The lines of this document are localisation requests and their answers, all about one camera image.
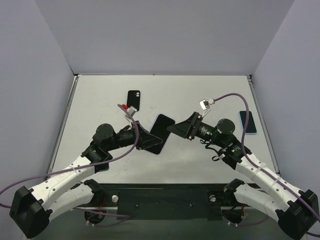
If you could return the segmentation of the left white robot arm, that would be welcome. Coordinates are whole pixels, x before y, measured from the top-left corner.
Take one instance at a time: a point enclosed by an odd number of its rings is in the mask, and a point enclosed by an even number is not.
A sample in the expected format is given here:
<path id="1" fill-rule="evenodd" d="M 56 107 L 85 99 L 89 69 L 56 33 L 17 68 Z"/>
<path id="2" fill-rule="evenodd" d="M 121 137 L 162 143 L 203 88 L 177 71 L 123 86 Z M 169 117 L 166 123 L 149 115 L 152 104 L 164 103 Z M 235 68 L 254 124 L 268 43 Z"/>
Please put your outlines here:
<path id="1" fill-rule="evenodd" d="M 105 197 L 100 185 L 90 176 L 105 171 L 113 160 L 111 151 L 132 146 L 146 150 L 162 144 L 139 123 L 127 125 L 119 132 L 103 123 L 96 129 L 92 142 L 65 169 L 44 182 L 14 194 L 9 215 L 28 239 L 39 235 L 54 218 L 79 205 L 99 205 Z"/>

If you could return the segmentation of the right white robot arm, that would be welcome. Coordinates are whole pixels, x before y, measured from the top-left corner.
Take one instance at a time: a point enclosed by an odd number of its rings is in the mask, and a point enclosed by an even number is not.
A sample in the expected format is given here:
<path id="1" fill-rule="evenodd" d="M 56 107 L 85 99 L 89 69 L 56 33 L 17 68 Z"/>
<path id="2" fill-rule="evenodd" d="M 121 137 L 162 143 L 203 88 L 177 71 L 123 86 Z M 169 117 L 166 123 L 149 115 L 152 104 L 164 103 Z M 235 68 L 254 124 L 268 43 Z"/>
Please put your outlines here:
<path id="1" fill-rule="evenodd" d="M 167 130 L 190 141 L 200 138 L 207 148 L 218 146 L 219 160 L 259 186 L 255 189 L 236 178 L 224 187 L 224 201 L 255 208 L 275 220 L 287 236 L 300 240 L 320 219 L 318 196 L 310 189 L 303 191 L 293 186 L 270 170 L 234 136 L 235 128 L 227 118 L 210 126 L 194 112 L 187 120 L 169 126 Z"/>

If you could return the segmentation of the black phone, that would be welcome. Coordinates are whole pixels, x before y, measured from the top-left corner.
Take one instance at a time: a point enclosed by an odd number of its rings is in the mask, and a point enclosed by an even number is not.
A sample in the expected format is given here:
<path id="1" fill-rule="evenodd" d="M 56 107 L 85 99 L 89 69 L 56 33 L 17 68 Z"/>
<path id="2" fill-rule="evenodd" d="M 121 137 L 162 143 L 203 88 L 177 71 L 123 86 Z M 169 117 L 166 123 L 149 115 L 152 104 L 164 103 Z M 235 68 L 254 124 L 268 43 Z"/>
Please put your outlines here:
<path id="1" fill-rule="evenodd" d="M 109 169 L 109 163 L 106 161 L 103 161 L 99 166 L 100 171 L 107 171 L 108 169 Z"/>

